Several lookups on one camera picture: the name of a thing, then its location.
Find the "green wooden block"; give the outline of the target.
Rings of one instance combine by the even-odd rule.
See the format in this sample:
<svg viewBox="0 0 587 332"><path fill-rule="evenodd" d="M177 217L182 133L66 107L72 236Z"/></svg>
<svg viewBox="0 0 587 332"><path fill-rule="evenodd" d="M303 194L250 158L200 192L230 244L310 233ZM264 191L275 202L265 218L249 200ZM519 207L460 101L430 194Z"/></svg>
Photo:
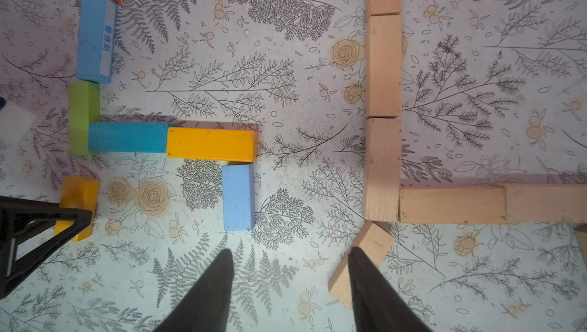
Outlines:
<svg viewBox="0 0 587 332"><path fill-rule="evenodd" d="M69 145L73 156L88 156L90 123L99 121L99 85L90 81L75 81L67 87Z"/></svg>

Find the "short yellow wooden block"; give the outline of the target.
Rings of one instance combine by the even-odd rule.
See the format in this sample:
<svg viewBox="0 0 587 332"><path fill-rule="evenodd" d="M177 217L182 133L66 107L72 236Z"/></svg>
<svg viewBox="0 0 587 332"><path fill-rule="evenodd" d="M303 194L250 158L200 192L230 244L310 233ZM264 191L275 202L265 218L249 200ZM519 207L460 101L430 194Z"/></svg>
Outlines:
<svg viewBox="0 0 587 332"><path fill-rule="evenodd" d="M93 232L93 221L96 213L97 200L99 195L99 179L92 179L83 176L69 176L63 180L61 188L60 208L73 208L85 211L92 211L93 219L86 229L81 231L72 239L79 242L91 237ZM55 224L54 235L65 231L73 224L73 221L60 220Z"/></svg>

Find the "teal wooden block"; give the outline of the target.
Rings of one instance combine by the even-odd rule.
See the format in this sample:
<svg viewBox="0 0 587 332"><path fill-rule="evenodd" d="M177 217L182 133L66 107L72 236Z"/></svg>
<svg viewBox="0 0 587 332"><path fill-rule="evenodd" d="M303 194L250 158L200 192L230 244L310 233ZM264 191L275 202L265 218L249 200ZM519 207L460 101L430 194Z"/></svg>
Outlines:
<svg viewBox="0 0 587 332"><path fill-rule="evenodd" d="M166 153L169 124L91 122L88 150L107 153Z"/></svg>

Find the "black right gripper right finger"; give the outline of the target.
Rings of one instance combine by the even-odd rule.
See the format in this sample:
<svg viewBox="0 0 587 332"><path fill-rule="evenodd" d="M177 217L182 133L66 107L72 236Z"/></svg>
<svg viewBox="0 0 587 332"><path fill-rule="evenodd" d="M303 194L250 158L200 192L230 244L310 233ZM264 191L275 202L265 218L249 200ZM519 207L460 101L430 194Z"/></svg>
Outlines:
<svg viewBox="0 0 587 332"><path fill-rule="evenodd" d="M357 331L428 331L375 267L349 262Z"/></svg>

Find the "light blue wooden block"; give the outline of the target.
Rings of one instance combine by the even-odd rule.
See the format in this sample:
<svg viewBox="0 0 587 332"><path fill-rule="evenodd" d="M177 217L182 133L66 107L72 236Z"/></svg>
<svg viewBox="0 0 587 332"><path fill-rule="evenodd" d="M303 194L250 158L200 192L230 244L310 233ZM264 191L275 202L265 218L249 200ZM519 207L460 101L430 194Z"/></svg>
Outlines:
<svg viewBox="0 0 587 332"><path fill-rule="evenodd" d="M82 0L76 77L97 84L112 80L118 4L113 0Z"/></svg>

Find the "long yellow wooden block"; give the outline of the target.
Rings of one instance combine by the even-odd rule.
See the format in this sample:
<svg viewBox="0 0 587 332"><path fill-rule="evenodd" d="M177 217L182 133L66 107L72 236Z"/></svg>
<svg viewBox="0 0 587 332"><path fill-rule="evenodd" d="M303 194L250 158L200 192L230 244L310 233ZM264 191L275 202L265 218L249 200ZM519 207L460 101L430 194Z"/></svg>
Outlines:
<svg viewBox="0 0 587 332"><path fill-rule="evenodd" d="M257 159L258 132L171 127L167 157L252 163Z"/></svg>

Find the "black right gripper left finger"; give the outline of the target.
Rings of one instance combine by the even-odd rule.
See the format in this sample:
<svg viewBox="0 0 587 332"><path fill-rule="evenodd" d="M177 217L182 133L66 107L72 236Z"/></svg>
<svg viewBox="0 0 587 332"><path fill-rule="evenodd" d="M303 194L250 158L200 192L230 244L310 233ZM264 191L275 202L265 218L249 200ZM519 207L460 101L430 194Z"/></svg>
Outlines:
<svg viewBox="0 0 587 332"><path fill-rule="evenodd" d="M230 249L223 249L157 331L225 331L234 280Z"/></svg>

